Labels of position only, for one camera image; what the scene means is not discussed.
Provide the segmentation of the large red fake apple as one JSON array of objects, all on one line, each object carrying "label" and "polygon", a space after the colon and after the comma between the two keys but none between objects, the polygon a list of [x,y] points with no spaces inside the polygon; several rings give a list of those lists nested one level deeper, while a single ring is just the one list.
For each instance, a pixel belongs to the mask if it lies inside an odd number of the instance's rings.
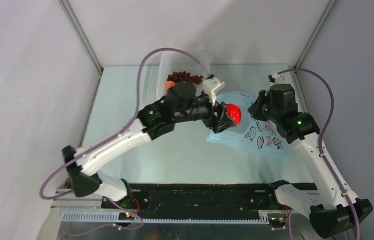
[{"label": "large red fake apple", "polygon": [[237,127],[242,120],[242,113],[241,109],[233,103],[227,104],[227,115],[230,117],[230,119],[234,122],[234,127]]}]

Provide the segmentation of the light blue plastic bag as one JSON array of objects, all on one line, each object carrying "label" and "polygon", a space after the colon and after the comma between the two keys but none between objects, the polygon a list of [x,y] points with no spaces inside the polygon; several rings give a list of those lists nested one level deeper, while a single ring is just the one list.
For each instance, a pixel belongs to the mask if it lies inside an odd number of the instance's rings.
[{"label": "light blue plastic bag", "polygon": [[280,137],[271,121],[260,121],[250,117],[248,108],[256,100],[255,97],[241,91],[232,91],[218,95],[217,100],[237,105],[241,110],[242,120],[239,126],[222,133],[210,131],[207,141],[263,157],[286,161],[293,158],[291,147]]}]

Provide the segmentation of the red fake grape bunch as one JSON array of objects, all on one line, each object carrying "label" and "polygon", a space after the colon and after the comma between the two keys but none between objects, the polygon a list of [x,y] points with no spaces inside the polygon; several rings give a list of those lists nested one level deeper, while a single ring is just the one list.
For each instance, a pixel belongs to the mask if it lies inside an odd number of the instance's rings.
[{"label": "red fake grape bunch", "polygon": [[174,71],[167,76],[167,81],[174,83],[187,82],[199,85],[203,80],[204,77],[202,75],[192,75],[190,72],[186,71]]}]

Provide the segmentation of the orange fake peach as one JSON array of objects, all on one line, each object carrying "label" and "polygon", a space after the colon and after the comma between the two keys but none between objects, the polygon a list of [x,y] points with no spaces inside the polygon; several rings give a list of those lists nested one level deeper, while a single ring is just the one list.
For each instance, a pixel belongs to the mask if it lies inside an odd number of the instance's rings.
[{"label": "orange fake peach", "polygon": [[165,91],[168,92],[172,87],[174,87],[176,85],[175,82],[173,81],[167,81],[166,85],[165,85]]}]

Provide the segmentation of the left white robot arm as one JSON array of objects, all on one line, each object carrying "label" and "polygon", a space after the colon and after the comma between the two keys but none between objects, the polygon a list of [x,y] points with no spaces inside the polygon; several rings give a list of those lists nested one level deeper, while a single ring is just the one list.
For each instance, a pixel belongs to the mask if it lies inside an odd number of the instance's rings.
[{"label": "left white robot arm", "polygon": [[128,150],[172,132],[177,123],[202,121],[215,134],[238,126],[242,119],[240,108],[216,100],[215,92],[222,87],[224,83],[216,78],[208,79],[201,94],[196,95],[193,84],[178,83],[161,99],[141,109],[119,131],[87,147],[64,147],[62,154],[75,196],[97,194],[120,208],[131,206],[133,195],[128,182],[99,175],[99,170]]}]

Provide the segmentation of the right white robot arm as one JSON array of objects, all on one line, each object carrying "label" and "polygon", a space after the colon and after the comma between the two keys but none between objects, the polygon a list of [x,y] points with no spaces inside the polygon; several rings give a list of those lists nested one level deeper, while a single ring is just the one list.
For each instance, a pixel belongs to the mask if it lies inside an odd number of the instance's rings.
[{"label": "right white robot arm", "polygon": [[279,180],[269,184],[267,206],[292,208],[307,217],[314,231],[324,239],[357,229],[373,211],[373,205],[369,199],[359,198],[342,177],[314,118],[298,111],[294,88],[282,83],[259,91],[248,112],[255,120],[272,121],[276,125],[278,134],[304,163],[318,190],[318,196],[310,195],[286,180]]}]

